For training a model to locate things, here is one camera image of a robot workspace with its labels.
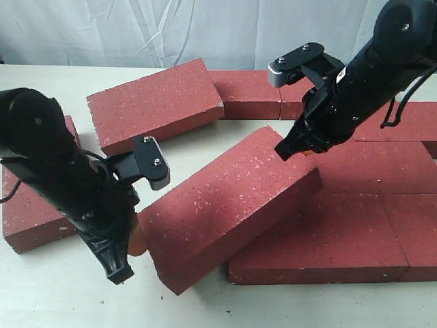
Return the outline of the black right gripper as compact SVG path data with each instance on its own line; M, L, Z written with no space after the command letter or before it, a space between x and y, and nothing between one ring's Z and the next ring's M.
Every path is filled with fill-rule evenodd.
M336 85L312 87L302 98L303 112L286 137L274 148L286 161L297 153L305 156L328 152L345 142L345 132L334 127L345 101L342 88Z

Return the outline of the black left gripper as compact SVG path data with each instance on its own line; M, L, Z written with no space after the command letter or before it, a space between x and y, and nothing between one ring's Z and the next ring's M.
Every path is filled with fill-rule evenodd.
M96 191L69 192L63 203L66 217L114 284L134 275L127 253L141 256L147 251L147 239L134 210L138 202L132 185L112 180Z

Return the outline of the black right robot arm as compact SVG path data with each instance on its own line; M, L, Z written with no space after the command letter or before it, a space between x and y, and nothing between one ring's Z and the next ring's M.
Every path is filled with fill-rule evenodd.
M394 120L389 109L380 125L397 126L409 98L435 72L435 1L388 1L372 37L348 64L325 53L317 42L280 56L268 65L271 86L308 78L313 87L303 96L303 112L276 145L276 153L286 161L300 152L327 152L406 91Z

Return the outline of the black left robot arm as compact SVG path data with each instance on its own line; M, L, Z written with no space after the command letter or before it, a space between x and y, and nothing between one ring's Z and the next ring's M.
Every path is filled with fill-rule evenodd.
M25 87L1 91L1 164L76 227L108 280L134 275L128 239L137 193L108 160L79 148L54 98Z

